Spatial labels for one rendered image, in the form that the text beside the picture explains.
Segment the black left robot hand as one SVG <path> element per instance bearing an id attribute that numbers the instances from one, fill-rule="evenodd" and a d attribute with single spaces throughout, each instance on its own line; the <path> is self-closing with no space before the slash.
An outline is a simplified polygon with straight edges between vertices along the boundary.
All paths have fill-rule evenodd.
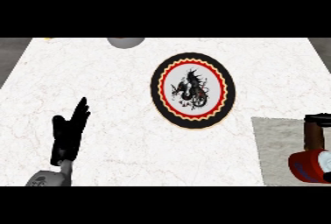
<path id="1" fill-rule="evenodd" d="M 51 118 L 53 124 L 53 148 L 50 156 L 50 164 L 59 166 L 63 160 L 73 161 L 78 155 L 78 147 L 82 131 L 88 120 L 88 105 L 87 98 L 82 97 L 70 119 L 66 120 L 61 115 L 54 115 Z"/>

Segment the round plate with dragon print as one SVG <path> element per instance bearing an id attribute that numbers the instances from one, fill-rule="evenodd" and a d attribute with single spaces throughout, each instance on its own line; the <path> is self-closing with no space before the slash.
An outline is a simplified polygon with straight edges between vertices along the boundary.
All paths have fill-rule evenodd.
<path id="1" fill-rule="evenodd" d="M 159 114 L 184 129 L 209 128 L 233 108 L 233 78 L 223 64 L 197 52 L 183 52 L 160 62 L 149 91 Z"/>

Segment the grey round bowl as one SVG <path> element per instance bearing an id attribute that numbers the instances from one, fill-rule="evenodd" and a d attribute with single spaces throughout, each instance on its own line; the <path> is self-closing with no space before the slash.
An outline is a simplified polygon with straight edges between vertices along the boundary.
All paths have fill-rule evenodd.
<path id="1" fill-rule="evenodd" d="M 137 46 L 144 38 L 107 38 L 107 42 L 119 49 L 128 49 Z"/>

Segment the grey placemat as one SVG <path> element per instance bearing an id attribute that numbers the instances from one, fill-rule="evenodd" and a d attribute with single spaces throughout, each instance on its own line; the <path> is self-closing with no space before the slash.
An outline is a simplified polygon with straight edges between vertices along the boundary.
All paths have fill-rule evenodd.
<path id="1" fill-rule="evenodd" d="M 252 117 L 262 183 L 267 186 L 326 186 L 299 181 L 288 168 L 288 157 L 304 150 L 304 121 Z"/>

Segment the red can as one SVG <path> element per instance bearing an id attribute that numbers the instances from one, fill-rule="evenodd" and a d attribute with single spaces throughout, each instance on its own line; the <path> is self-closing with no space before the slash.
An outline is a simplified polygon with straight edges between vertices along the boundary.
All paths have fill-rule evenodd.
<path id="1" fill-rule="evenodd" d="M 293 153 L 288 158 L 288 168 L 299 181 L 326 184 L 323 175 L 331 172 L 331 152 L 317 149 Z"/>

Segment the brown cylindrical bottle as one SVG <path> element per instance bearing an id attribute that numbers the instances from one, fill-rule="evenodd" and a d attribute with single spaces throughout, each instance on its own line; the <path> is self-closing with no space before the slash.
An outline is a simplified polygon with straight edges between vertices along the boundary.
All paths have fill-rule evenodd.
<path id="1" fill-rule="evenodd" d="M 304 149 L 307 151 L 325 148 L 323 129 L 314 122 L 304 123 Z"/>

